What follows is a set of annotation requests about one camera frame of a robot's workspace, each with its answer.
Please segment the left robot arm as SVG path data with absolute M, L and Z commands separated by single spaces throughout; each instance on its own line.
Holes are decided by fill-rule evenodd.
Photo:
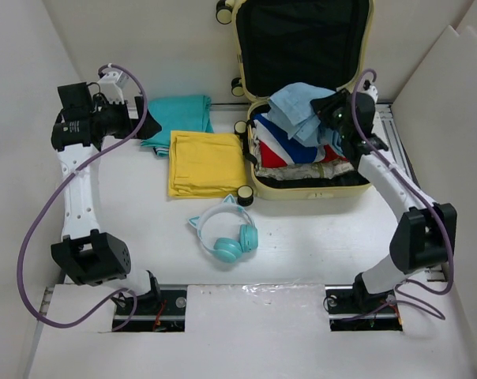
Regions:
M 122 86 L 106 78 L 96 86 L 96 94 L 85 82 L 58 87 L 62 109 L 53 126 L 51 144 L 69 184 L 63 190 L 62 240 L 51 246 L 51 256 L 76 285 L 127 288 L 135 293 L 136 306 L 153 313 L 162 302 L 155 276 L 137 268 L 126 243 L 100 225 L 100 162 L 81 166 L 102 152 L 106 137 L 123 140 L 135 126 Z

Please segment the light blue shirt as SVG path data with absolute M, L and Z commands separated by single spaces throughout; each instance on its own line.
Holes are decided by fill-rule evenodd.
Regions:
M 288 140 L 295 140 L 307 148 L 328 145 L 343 157 L 341 137 L 321 123 L 310 104 L 314 99 L 324 99 L 335 93 L 335 90 L 302 82 L 289 84 L 269 97 L 267 119 L 286 132 Z

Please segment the red white blue shirt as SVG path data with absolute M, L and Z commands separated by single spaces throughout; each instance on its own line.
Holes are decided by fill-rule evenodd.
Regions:
M 281 168 L 297 164 L 330 163 L 338 156 L 333 149 L 325 144 L 319 147 L 305 147 L 293 139 L 287 138 L 287 133 L 266 118 L 266 114 L 253 116 L 254 129 L 259 140 L 261 165 L 266 168 Z

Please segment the cream printed zip pouch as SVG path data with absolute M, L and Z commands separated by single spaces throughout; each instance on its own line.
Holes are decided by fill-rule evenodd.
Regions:
M 257 177 L 274 178 L 278 181 L 299 180 L 299 179 L 334 179 L 344 174 L 350 174 L 354 171 L 353 166 L 342 159 L 337 159 L 330 163 L 309 163 L 297 164 L 281 168 L 266 168 L 261 165 L 261 155 L 259 149 L 259 140 L 257 139 L 254 126 L 252 131 L 252 154 L 257 163 L 254 167 L 254 173 Z

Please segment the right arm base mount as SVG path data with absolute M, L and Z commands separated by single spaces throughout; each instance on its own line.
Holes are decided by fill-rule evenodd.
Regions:
M 332 332 L 402 332 L 400 311 L 393 291 L 368 298 L 363 304 L 354 297 L 351 285 L 325 286 L 323 306 Z

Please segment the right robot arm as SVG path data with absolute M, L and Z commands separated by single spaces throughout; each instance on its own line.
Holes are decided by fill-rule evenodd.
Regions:
M 416 273 L 444 263 L 453 269 L 456 209 L 424 193 L 397 166 L 388 145 L 373 132 L 376 97 L 371 91 L 340 90 L 310 102 L 324 129 L 340 138 L 344 158 L 380 193 L 396 217 L 389 253 L 359 273 L 351 301 L 368 313 L 386 306 L 395 287 Z

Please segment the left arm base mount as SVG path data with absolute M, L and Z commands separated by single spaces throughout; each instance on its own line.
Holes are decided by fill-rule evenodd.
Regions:
M 166 287 L 160 290 L 160 299 L 139 301 L 130 321 L 120 327 L 133 308 L 133 301 L 121 298 L 115 302 L 112 321 L 114 332 L 184 332 L 186 326 L 187 287 Z

